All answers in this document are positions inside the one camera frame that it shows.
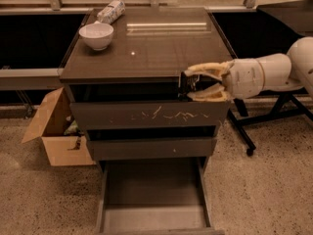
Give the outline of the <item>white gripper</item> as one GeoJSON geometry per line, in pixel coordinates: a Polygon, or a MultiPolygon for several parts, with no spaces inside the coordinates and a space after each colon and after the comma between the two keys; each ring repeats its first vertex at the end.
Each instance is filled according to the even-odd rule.
{"type": "Polygon", "coordinates": [[[262,66],[255,59],[197,64],[188,67],[184,74],[187,77],[204,75],[219,81],[223,76],[222,84],[225,87],[217,83],[204,90],[189,92],[187,96],[195,102],[226,102],[231,96],[246,99],[258,95],[264,85],[262,66]]]}

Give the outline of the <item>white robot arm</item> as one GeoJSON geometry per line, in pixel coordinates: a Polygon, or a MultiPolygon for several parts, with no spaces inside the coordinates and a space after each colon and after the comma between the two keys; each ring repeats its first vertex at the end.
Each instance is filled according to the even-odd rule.
{"type": "Polygon", "coordinates": [[[203,63],[188,67],[181,77],[185,94],[196,102],[247,99],[262,91],[287,92],[305,88],[313,97],[313,37],[296,40],[287,54],[203,63]]]}

